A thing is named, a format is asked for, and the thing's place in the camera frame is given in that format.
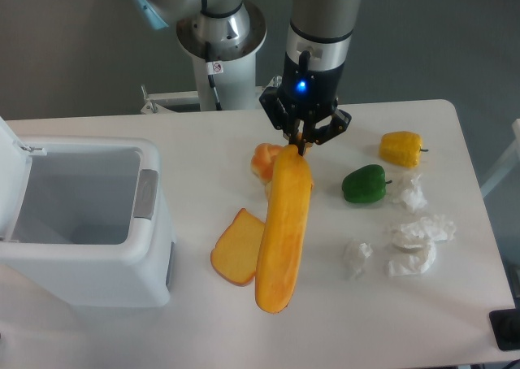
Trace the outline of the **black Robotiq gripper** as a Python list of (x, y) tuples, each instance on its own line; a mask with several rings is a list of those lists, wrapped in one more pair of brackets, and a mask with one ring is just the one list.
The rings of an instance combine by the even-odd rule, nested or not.
[[(299, 65), (286, 54), (281, 86), (266, 87), (260, 95), (259, 101), (273, 127), (281, 130), (290, 144), (298, 146), (301, 156), (311, 145), (330, 141), (350, 125), (350, 113), (333, 107), (344, 66), (342, 63), (326, 71), (301, 72)], [(317, 121), (328, 116), (331, 120), (320, 127), (308, 120), (299, 137), (300, 114), (306, 119), (311, 110), (315, 110)]]

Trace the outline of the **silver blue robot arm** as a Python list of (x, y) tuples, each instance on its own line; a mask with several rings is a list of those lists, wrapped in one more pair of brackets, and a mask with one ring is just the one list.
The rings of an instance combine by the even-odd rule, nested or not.
[(173, 27), (191, 57), (202, 111), (261, 105), (273, 127), (304, 153), (343, 133), (350, 115), (337, 89), (361, 0), (291, 0), (284, 69), (256, 90), (256, 54), (267, 36), (248, 0), (135, 0), (153, 29)]

